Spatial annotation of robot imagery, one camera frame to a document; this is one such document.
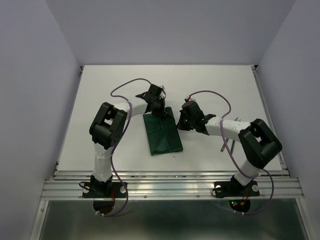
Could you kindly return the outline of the dark green cloth napkin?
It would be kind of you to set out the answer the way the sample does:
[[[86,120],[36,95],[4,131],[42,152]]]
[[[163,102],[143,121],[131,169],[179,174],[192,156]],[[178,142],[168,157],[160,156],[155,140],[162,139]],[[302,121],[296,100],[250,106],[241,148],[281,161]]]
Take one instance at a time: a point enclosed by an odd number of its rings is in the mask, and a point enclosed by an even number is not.
[[[172,108],[167,106],[164,110],[165,117],[155,117],[151,113],[143,115],[149,151],[152,156],[183,151]]]

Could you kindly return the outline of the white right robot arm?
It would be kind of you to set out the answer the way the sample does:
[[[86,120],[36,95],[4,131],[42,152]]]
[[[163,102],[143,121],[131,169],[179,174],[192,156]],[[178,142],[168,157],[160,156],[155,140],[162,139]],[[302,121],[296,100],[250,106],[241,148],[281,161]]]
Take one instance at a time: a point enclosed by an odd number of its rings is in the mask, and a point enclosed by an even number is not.
[[[242,195],[248,184],[283,149],[281,142],[262,119],[252,122],[223,120],[215,114],[205,115],[198,103],[189,100],[181,106],[177,128],[183,131],[195,130],[208,136],[220,136],[242,146],[246,160],[238,166],[230,182],[231,192]]]

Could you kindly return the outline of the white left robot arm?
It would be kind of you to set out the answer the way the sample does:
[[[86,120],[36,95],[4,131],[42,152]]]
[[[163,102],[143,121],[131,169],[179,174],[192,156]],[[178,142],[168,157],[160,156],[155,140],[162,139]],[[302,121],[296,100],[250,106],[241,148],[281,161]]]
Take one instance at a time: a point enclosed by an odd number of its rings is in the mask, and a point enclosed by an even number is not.
[[[125,99],[121,103],[102,103],[89,128],[89,134],[94,143],[94,170],[90,182],[94,191],[100,197],[111,193],[112,165],[111,157],[126,129],[125,124],[137,115],[152,113],[157,117],[164,117],[165,90],[163,86],[151,84],[148,91],[136,95],[132,99]]]

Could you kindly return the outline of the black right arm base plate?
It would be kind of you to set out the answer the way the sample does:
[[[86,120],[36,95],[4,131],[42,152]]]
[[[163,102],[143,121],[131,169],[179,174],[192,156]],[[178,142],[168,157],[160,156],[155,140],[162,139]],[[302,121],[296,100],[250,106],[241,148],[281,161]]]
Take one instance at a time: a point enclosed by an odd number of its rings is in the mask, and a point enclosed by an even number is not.
[[[255,180],[250,180],[245,186],[241,185],[233,176],[229,181],[215,181],[211,195],[218,199],[227,197],[258,197],[260,191],[258,183]]]

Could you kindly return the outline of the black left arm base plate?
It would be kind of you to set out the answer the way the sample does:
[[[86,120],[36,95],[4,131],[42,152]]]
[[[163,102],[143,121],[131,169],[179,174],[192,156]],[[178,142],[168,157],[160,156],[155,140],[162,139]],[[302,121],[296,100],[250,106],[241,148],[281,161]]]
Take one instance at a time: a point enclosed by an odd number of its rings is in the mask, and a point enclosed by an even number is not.
[[[127,197],[127,191],[124,186],[127,187],[127,183],[113,181],[113,177],[109,178],[106,182],[99,181],[90,176],[90,181],[81,181],[78,184],[82,188],[83,198],[92,199],[111,199]]]

